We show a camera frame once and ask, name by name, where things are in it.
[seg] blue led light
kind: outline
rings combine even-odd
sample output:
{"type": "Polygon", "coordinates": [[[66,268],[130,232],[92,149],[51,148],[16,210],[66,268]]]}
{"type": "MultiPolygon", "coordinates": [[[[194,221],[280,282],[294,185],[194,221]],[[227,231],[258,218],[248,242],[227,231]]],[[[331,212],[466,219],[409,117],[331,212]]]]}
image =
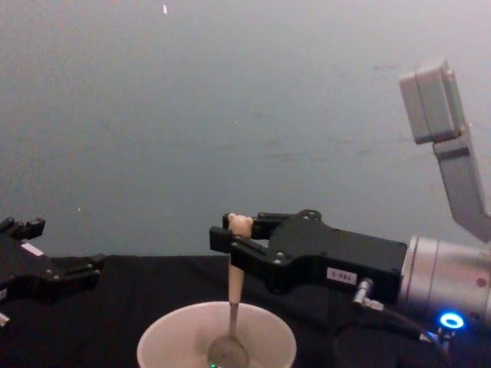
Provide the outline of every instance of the blue led light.
{"type": "Polygon", "coordinates": [[[446,328],[451,328],[452,330],[458,330],[462,328],[463,318],[457,313],[445,313],[440,317],[440,323],[446,328]]]}

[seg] cable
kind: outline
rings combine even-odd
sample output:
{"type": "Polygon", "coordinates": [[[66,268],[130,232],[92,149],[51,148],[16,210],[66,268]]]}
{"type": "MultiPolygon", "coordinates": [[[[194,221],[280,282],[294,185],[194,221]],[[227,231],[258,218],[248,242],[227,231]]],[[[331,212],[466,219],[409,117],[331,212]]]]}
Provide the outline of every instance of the cable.
{"type": "Polygon", "coordinates": [[[387,321],[384,322],[370,322],[370,323],[362,323],[360,321],[353,321],[348,324],[341,325],[336,329],[334,332],[334,338],[332,342],[333,346],[333,352],[334,352],[334,358],[337,360],[338,363],[341,363],[341,366],[343,368],[357,368],[353,363],[349,362],[341,353],[339,349],[339,337],[346,332],[346,330],[349,330],[351,328],[363,328],[363,329],[368,329],[368,330],[385,330],[390,333],[406,337],[412,340],[420,341],[420,335],[423,334],[429,341],[432,343],[432,345],[435,347],[435,350],[437,351],[438,355],[442,358],[444,361],[445,367],[451,368],[451,363],[448,357],[447,352],[442,348],[441,344],[435,340],[434,337],[430,335],[428,331],[426,331],[424,328],[420,327],[419,324],[416,322],[412,321],[411,319],[403,316],[402,314],[399,314],[397,312],[394,312],[392,310],[388,309],[383,309],[381,310],[381,313],[384,313],[386,316],[391,317],[395,320],[397,320],[399,323],[404,324],[406,327],[398,326],[397,324],[392,324],[387,321]]]}

